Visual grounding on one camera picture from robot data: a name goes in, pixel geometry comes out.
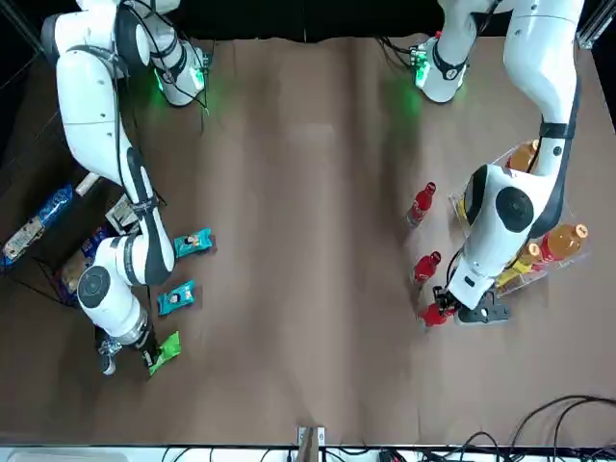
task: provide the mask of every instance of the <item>plastic packaging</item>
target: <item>plastic packaging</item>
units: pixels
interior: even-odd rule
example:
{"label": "plastic packaging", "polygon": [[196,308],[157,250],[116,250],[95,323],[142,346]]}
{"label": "plastic packaging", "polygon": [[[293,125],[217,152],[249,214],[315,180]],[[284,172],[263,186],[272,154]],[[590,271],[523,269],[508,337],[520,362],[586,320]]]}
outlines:
{"label": "plastic packaging", "polygon": [[406,213],[406,222],[410,227],[415,227],[422,222],[425,214],[432,205],[432,196],[436,193],[436,185],[431,181],[415,196],[413,206]]}
{"label": "plastic packaging", "polygon": [[521,144],[513,154],[507,159],[505,166],[519,171],[527,171],[532,165],[532,161],[537,154],[539,148],[539,140],[533,140],[525,144]]}
{"label": "plastic packaging", "polygon": [[194,303],[194,281],[191,279],[166,294],[158,295],[157,301],[159,316],[166,316],[178,308],[192,305]]}
{"label": "plastic packaging", "polygon": [[216,242],[212,230],[203,228],[194,234],[175,238],[173,248],[175,258],[182,258],[195,252],[213,252],[216,250]]}
{"label": "plastic packaging", "polygon": [[161,354],[156,362],[149,367],[150,377],[154,375],[164,363],[174,358],[182,352],[182,346],[180,345],[180,333],[175,331],[171,334],[161,345]]}
{"label": "plastic packaging", "polygon": [[536,243],[527,244],[511,268],[506,269],[496,280],[497,288],[504,286],[514,277],[532,271],[533,264],[541,261],[541,249]]}
{"label": "plastic packaging", "polygon": [[94,263],[96,250],[100,243],[111,236],[107,226],[96,228],[94,234],[87,238],[61,269],[54,274],[58,293],[64,303],[73,303],[77,300],[77,286],[82,273]]}
{"label": "plastic packaging", "polygon": [[441,254],[439,252],[432,252],[422,257],[413,270],[415,284],[422,285],[432,277],[439,263],[441,263]]}
{"label": "plastic packaging", "polygon": [[30,218],[4,245],[3,266],[13,265],[32,243],[42,236],[47,229],[68,207],[73,200],[73,188],[70,185],[58,189],[38,209],[37,214]]}

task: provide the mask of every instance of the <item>green led light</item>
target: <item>green led light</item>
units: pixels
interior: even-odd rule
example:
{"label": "green led light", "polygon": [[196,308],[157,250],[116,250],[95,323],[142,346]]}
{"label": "green led light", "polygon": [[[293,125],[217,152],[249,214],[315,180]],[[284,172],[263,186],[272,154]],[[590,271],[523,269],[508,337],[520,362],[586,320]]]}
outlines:
{"label": "green led light", "polygon": [[159,77],[158,72],[156,71],[156,69],[154,70],[154,75],[156,76],[156,81],[158,82],[158,90],[164,91],[163,90],[163,82],[161,82],[161,78]]}
{"label": "green led light", "polygon": [[427,73],[430,71],[430,63],[428,61],[422,63],[417,67],[415,71],[415,85],[421,89],[424,87],[425,80],[427,79]]}
{"label": "green led light", "polygon": [[198,90],[203,89],[203,87],[205,87],[205,78],[203,77],[203,71],[201,69],[194,69],[192,67],[190,71],[194,86],[197,87]]}

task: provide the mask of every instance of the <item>black cable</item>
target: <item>black cable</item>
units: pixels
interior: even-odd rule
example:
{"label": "black cable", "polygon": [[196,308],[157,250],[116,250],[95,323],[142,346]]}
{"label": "black cable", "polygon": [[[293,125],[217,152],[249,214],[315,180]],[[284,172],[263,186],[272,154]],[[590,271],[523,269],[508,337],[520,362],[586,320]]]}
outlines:
{"label": "black cable", "polygon": [[537,146],[537,150],[535,151],[535,154],[532,156],[532,159],[530,160],[530,164],[528,164],[528,168],[526,169],[526,173],[530,173],[532,168],[535,167],[535,162],[537,162],[537,157],[539,157],[539,148],[540,147],[541,147],[541,144],[539,146]]}
{"label": "black cable", "polygon": [[117,162],[117,172],[119,173],[119,182],[121,187],[126,190],[126,185],[124,184],[124,177],[122,175],[122,165],[120,163],[120,153],[119,153],[119,101],[117,99],[117,63],[116,59],[112,58],[112,65],[114,68],[114,104],[115,104],[115,161]]}
{"label": "black cable", "polygon": [[494,15],[494,12],[496,11],[501,1],[502,0],[494,0],[494,2],[492,2],[492,5],[490,5],[490,9],[486,12],[485,19],[483,19],[483,22],[481,23],[481,27],[479,28],[477,32],[477,36],[480,36],[481,34],[483,34],[483,31],[485,31],[486,27],[488,27],[488,24],[490,23],[490,20],[492,19],[492,16]]}
{"label": "black cable", "polygon": [[[152,13],[154,13],[156,15],[156,17],[158,17],[161,21],[163,21],[167,26],[169,26],[170,28],[172,28],[173,30],[175,30],[175,33],[178,34],[178,30],[176,29],[175,25],[169,21],[166,17],[164,17],[162,14],[158,13],[156,10],[154,10],[152,8],[151,5],[148,5],[147,3],[143,2],[142,0],[122,0],[122,3],[124,2],[135,2],[135,3],[139,3],[140,5],[143,5],[144,7],[148,8]],[[179,31],[179,34],[183,37],[183,39],[191,46],[192,51],[194,53],[194,55],[198,58],[199,55],[196,52],[196,50],[194,49],[193,44],[191,43],[191,40],[188,38],[188,36],[186,35],[186,33],[184,33],[184,31]],[[199,60],[199,64],[201,66],[201,68],[204,68],[204,64],[201,60]]]}
{"label": "black cable", "polygon": [[[147,26],[145,25],[145,23],[143,22],[143,19],[141,19],[141,16],[139,16],[139,14],[137,13],[137,11],[131,7],[130,5],[126,5],[124,2],[126,2],[128,0],[122,0],[122,2],[120,4],[124,4],[124,6],[131,12],[133,12],[133,14],[135,15],[135,17],[137,18],[138,22],[141,24],[142,28],[144,29],[144,31],[148,34],[148,36],[150,37],[150,40],[152,41],[152,43],[154,44],[154,49],[156,50],[156,53],[161,55],[161,50],[158,47],[158,45],[156,44],[156,41],[154,40],[154,36],[152,35],[151,31],[147,28]],[[131,1],[136,1],[142,5],[145,5],[141,0],[131,0]],[[158,17],[163,18],[163,16],[159,15],[158,13],[156,13],[149,5],[145,5],[147,6],[152,12],[154,12]],[[166,20],[162,19],[167,25],[169,25],[169,27],[173,27],[171,24],[169,24]],[[169,73],[169,69],[167,67],[167,65],[165,64],[164,60],[161,60],[161,64],[165,67],[165,72]],[[170,80],[169,81],[170,84],[173,85],[173,87],[178,90],[180,93],[184,94],[185,96],[188,96],[191,99],[191,102],[196,101],[197,103],[199,103],[199,106],[201,106],[203,109],[207,110],[207,106],[204,105],[198,98],[198,94],[196,94],[195,96],[187,93],[186,91],[180,89],[177,84],[173,81]]]}
{"label": "black cable", "polygon": [[[384,48],[385,46],[389,46],[389,45],[387,44],[387,42],[385,42],[385,41],[384,41],[384,40],[382,40],[381,38],[376,38],[375,40],[376,40],[378,43],[380,43],[380,44],[381,44],[381,46],[383,47],[383,50],[384,50],[383,52],[387,55],[387,53],[386,53],[386,51],[385,51],[385,48]],[[407,61],[405,61],[405,60],[401,57],[401,55],[399,54],[399,52],[397,52],[397,51],[396,51],[395,49],[393,49],[393,48],[390,48],[390,49],[392,49],[392,51],[394,52],[394,56],[396,57],[396,59],[398,60],[398,62],[401,64],[401,66],[402,66],[405,70],[412,70],[412,66],[411,66],[411,64],[410,64],[410,63],[408,63]]]}
{"label": "black cable", "polygon": [[324,452],[324,454],[323,454],[323,461],[325,461],[325,462],[327,461],[326,454],[329,454],[329,455],[331,455],[332,457],[334,457],[334,458],[336,458],[336,459],[340,460],[340,462],[345,462],[345,459],[343,459],[343,458],[342,458],[340,455],[338,455],[338,454],[334,454],[334,453],[333,453],[331,450],[329,450],[329,449],[326,449],[326,450],[325,450],[325,452]]}
{"label": "black cable", "polygon": [[520,247],[520,250],[518,250],[518,253],[516,253],[516,258],[511,260],[511,263],[509,263],[506,267],[504,267],[502,269],[503,271],[507,271],[507,270],[513,268],[513,266],[516,264],[516,262],[520,259],[520,255],[522,255],[522,252],[524,252],[524,249],[526,248],[526,245],[528,244],[528,241],[530,241],[530,237],[526,237],[526,240],[524,241],[524,244],[522,245],[522,247]]}
{"label": "black cable", "polygon": [[378,43],[378,46],[381,47],[381,51],[383,52],[383,56],[385,56],[385,61],[387,62],[387,64],[389,66],[392,66],[393,68],[395,68],[397,70],[403,70],[403,71],[407,71],[408,70],[406,68],[406,66],[400,65],[399,63],[396,63],[394,60],[392,60],[392,57],[387,52],[387,49],[385,48],[385,45],[378,38],[376,38],[376,43]]}
{"label": "black cable", "polygon": [[558,433],[560,431],[560,426],[562,425],[562,422],[565,419],[565,416],[567,416],[567,414],[569,414],[576,407],[581,406],[582,404],[589,403],[589,402],[600,402],[602,404],[607,404],[607,405],[616,407],[616,400],[614,399],[592,397],[592,398],[580,400],[578,402],[574,402],[569,407],[567,407],[567,409],[562,411],[562,414],[560,414],[560,417],[558,417],[558,421],[556,422],[556,427],[554,428],[554,439],[553,439],[554,455],[553,455],[552,462],[556,462],[556,457],[558,457]]}
{"label": "black cable", "polygon": [[380,37],[379,39],[382,40],[386,46],[390,47],[392,50],[396,51],[397,53],[403,53],[405,55],[411,54],[411,50],[407,48],[401,48],[393,44],[389,37]]}
{"label": "black cable", "polygon": [[466,452],[466,448],[469,448],[471,446],[471,441],[478,436],[485,436],[492,442],[492,444],[494,445],[497,462],[499,462],[499,460],[501,459],[501,451],[499,450],[499,445],[497,444],[497,440],[495,440],[494,437],[487,431],[477,431],[473,435],[471,435],[468,440],[466,440],[466,443],[464,443],[464,445],[462,445],[460,449],[460,462],[464,460],[464,452]]}
{"label": "black cable", "polygon": [[542,406],[539,406],[538,408],[536,408],[534,411],[532,411],[529,414],[527,414],[522,419],[522,422],[520,423],[520,425],[518,425],[518,429],[517,429],[515,435],[513,436],[513,439],[511,440],[511,444],[509,445],[509,453],[511,453],[511,450],[513,450],[515,448],[516,443],[518,442],[518,439],[520,438],[520,435],[522,434],[522,430],[524,429],[524,427],[526,426],[528,421],[530,421],[534,416],[536,416],[540,412],[548,409],[549,407],[552,407],[555,404],[558,404],[559,402],[567,401],[569,399],[583,399],[583,400],[587,400],[587,399],[605,399],[605,400],[610,401],[611,404],[616,405],[616,399],[593,397],[591,395],[566,395],[564,397],[553,399],[552,401],[550,401],[550,402],[548,402],[546,404],[543,404]]}
{"label": "black cable", "polygon": [[266,458],[266,455],[268,455],[270,453],[271,449],[266,450],[263,455],[261,456],[261,459],[259,460],[259,462],[263,462]]}
{"label": "black cable", "polygon": [[343,452],[346,455],[362,455],[367,452],[370,452],[369,448],[359,449],[357,452],[351,452],[350,450],[344,449],[344,448],[336,448],[336,449],[339,450],[340,452]]}
{"label": "black cable", "polygon": [[447,272],[445,273],[447,283],[449,283],[449,282],[450,282],[450,280],[451,280],[451,278],[452,278],[452,276],[453,276],[453,274],[449,274],[449,273],[451,272],[451,266],[453,265],[453,262],[454,262],[455,260],[457,260],[458,255],[460,255],[460,252],[461,252],[461,251],[462,251],[462,247],[458,248],[457,252],[455,252],[455,253],[453,254],[453,256],[451,257],[451,260],[449,260],[449,263],[448,263],[448,265],[447,265]]}
{"label": "black cable", "polygon": [[167,457],[167,454],[168,454],[168,452],[169,452],[169,450],[170,450],[170,449],[171,449],[171,448],[167,448],[167,449],[165,449],[165,452],[163,452],[163,458],[161,459],[161,462],[165,462],[165,457]]}
{"label": "black cable", "polygon": [[[595,461],[596,457],[599,454],[601,454],[604,451],[607,451],[608,449],[616,449],[616,445],[612,443],[611,445],[603,446],[602,448],[599,448],[599,449],[595,450],[595,452],[590,454],[588,457],[581,457],[580,458],[580,462],[586,462],[587,460]],[[614,453],[613,452],[610,452],[609,455],[611,456],[611,458],[614,458]]]}
{"label": "black cable", "polygon": [[185,449],[183,449],[183,450],[182,450],[182,452],[180,452],[179,454],[177,454],[177,457],[175,457],[175,458],[173,459],[173,462],[177,462],[178,460],[180,460],[180,459],[182,458],[182,456],[183,456],[184,454],[186,454],[189,450],[191,450],[191,448],[185,448]]}
{"label": "black cable", "polygon": [[143,154],[142,150],[141,150],[141,136],[139,133],[139,124],[137,122],[137,114],[135,112],[135,102],[133,100],[133,92],[131,90],[131,76],[129,74],[127,74],[124,77],[124,82],[126,83],[126,92],[128,93],[128,99],[129,99],[129,103],[131,106],[131,113],[133,116],[133,124],[135,125],[135,138],[137,138],[137,149],[139,150],[139,152],[141,154]]}

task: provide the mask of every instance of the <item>red bottle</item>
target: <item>red bottle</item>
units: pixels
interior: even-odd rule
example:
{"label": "red bottle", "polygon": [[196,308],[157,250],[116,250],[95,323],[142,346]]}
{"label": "red bottle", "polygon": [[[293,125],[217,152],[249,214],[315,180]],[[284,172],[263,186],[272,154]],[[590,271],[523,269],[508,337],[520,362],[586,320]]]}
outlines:
{"label": "red bottle", "polygon": [[436,303],[432,303],[427,309],[419,315],[420,322],[423,327],[432,327],[433,325],[444,324],[448,317],[455,313],[453,310],[446,310],[441,313],[441,308]]}
{"label": "red bottle", "polygon": [[406,221],[409,226],[415,227],[424,219],[425,213],[432,205],[432,196],[436,193],[436,185],[431,181],[415,197],[413,207],[406,213]]}
{"label": "red bottle", "polygon": [[441,254],[439,252],[432,252],[429,255],[425,255],[415,265],[415,271],[413,277],[416,284],[423,284],[436,272],[436,267],[441,263]]}

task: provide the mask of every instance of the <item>blue packaged bag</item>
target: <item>blue packaged bag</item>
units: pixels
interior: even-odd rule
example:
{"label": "blue packaged bag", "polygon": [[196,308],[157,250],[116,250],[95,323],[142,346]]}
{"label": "blue packaged bag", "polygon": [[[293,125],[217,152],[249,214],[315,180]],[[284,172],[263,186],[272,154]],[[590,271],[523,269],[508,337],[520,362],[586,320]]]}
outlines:
{"label": "blue packaged bag", "polygon": [[3,267],[9,267],[19,257],[26,253],[26,249],[42,234],[59,216],[68,208],[73,200],[73,187],[65,185],[56,190],[38,209],[36,215],[30,218],[4,245]]}
{"label": "blue packaged bag", "polygon": [[194,234],[180,236],[173,240],[175,258],[186,257],[195,252],[216,251],[216,241],[210,228],[203,228]]}
{"label": "blue packaged bag", "polygon": [[191,279],[170,292],[160,294],[158,301],[158,315],[166,316],[172,311],[194,303],[194,281]]}

